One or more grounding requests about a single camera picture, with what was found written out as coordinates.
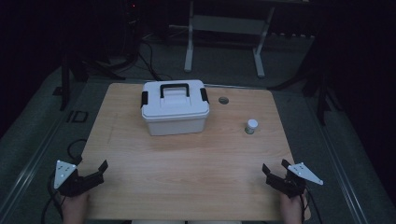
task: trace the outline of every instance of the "gray floor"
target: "gray floor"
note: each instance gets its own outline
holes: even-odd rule
[[[153,36],[147,37],[153,48],[153,68],[163,79],[199,78],[205,84],[262,88],[273,86],[292,77],[299,67],[312,39],[269,36],[262,52],[266,77],[257,78],[250,48],[216,48],[197,39],[192,71],[184,73],[185,45],[159,44]],[[141,46],[141,53],[149,59],[149,48]],[[152,80],[142,60],[134,67],[117,71],[127,77],[126,82]],[[37,223],[45,201],[49,198],[47,179],[56,160],[69,160],[66,149],[80,138],[88,138],[108,85],[114,80],[92,73],[88,83],[72,81],[72,102],[64,112],[59,111],[60,98],[52,91],[60,85],[60,70],[43,83],[20,118],[0,141],[0,200],[12,212],[2,220],[8,223]],[[276,106],[296,162],[303,161],[324,180],[324,186],[308,184],[318,204],[324,223],[394,223],[396,212],[367,159],[358,136],[342,111],[327,111],[325,127],[315,117],[316,97],[304,98],[298,83],[283,91],[273,91]],[[87,111],[85,123],[66,122],[69,112]],[[83,150],[84,144],[73,145],[73,153]],[[29,163],[38,151],[45,154],[41,161]],[[30,174],[32,179],[23,174]],[[24,184],[17,180],[27,180]],[[7,197],[16,186],[21,197]],[[306,223],[318,223],[314,206],[312,217]],[[47,223],[60,223],[51,206]],[[121,220],[89,223],[121,223]]]

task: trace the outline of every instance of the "wooden table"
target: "wooden table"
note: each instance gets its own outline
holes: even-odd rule
[[[284,176],[281,160],[293,159],[271,92],[206,88],[203,132],[150,136],[142,90],[108,89],[78,167],[87,175],[108,161],[105,183],[91,190],[88,218],[280,219],[278,192],[265,184],[262,164]],[[220,104],[221,96],[230,102]],[[259,122],[254,134],[245,133],[249,119]]]

